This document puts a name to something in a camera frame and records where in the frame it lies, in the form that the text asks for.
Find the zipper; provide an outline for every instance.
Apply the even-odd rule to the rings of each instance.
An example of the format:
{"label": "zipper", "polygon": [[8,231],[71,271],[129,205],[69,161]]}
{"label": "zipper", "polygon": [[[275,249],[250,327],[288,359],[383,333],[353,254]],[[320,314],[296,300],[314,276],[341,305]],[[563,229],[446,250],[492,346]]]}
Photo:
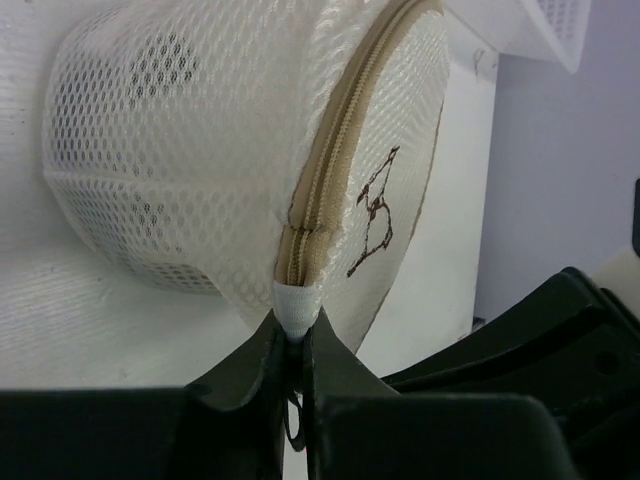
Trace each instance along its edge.
{"label": "zipper", "polygon": [[287,285],[304,286],[309,283],[304,271],[305,258],[309,255],[309,240],[312,234],[320,233],[327,228],[327,203],[331,200],[329,197],[332,193],[334,173],[339,168],[340,162],[351,161],[351,158],[342,155],[344,141],[352,127],[354,112],[362,99],[365,86],[371,79],[371,73],[376,71],[376,63],[381,53],[394,38],[394,33],[407,14],[421,4],[433,3],[433,0],[396,0],[392,3],[381,14],[381,25],[378,25],[376,31],[371,32],[374,40],[364,52],[358,52],[360,61],[346,82],[344,93],[339,97],[337,115],[331,121],[318,161],[314,162],[315,169],[306,208],[301,225],[294,228],[288,252]]}

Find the white plastic basket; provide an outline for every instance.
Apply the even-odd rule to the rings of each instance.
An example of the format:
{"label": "white plastic basket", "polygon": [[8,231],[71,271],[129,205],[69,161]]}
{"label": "white plastic basket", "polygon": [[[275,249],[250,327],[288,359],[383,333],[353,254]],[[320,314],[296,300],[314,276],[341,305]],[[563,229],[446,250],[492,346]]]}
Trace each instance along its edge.
{"label": "white plastic basket", "polygon": [[591,0],[445,0],[447,9],[500,53],[580,64]]}

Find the white wall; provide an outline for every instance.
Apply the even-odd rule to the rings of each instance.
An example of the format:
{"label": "white wall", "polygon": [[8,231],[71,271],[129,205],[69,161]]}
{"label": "white wall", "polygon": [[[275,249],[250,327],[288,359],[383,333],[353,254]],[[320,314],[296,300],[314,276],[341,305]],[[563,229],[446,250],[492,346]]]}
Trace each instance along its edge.
{"label": "white wall", "polygon": [[640,2],[594,0],[582,64],[504,57],[476,314],[493,318],[561,268],[630,243],[640,177]]}

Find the mesh laundry bag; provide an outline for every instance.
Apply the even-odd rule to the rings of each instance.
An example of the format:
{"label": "mesh laundry bag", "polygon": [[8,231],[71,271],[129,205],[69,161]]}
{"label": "mesh laundry bag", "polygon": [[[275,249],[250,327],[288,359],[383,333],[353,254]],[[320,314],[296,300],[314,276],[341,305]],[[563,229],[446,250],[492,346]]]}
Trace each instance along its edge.
{"label": "mesh laundry bag", "polygon": [[322,304],[358,347],[427,186],[435,2],[36,0],[0,18],[3,388],[196,378],[247,333],[192,293],[252,326],[275,307],[292,337]]}
{"label": "mesh laundry bag", "polygon": [[59,47],[44,175],[95,252],[356,349],[419,216],[448,76],[434,0],[134,0]]}

